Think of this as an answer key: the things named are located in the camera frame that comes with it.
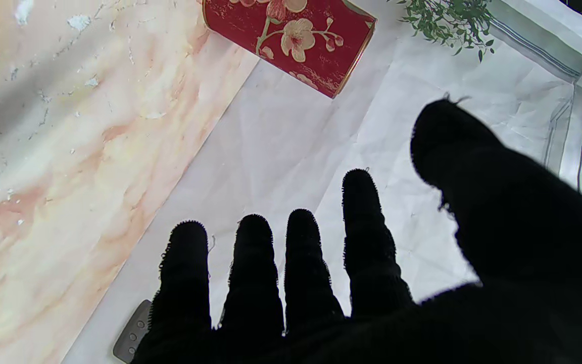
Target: black glove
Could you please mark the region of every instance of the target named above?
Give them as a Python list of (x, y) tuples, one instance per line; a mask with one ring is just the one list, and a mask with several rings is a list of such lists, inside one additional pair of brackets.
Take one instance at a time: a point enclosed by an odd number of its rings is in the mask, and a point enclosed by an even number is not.
[(295, 210), (286, 231), (286, 332), (273, 236), (266, 220), (257, 215), (239, 224), (229, 292), (219, 327), (213, 329), (206, 231), (200, 223), (187, 221), (172, 231), (160, 266), (161, 288), (152, 303), (150, 331), (133, 362), (298, 362), (349, 330), (413, 306), (367, 172), (347, 173), (343, 211), (351, 317), (344, 316), (332, 293), (314, 216)]

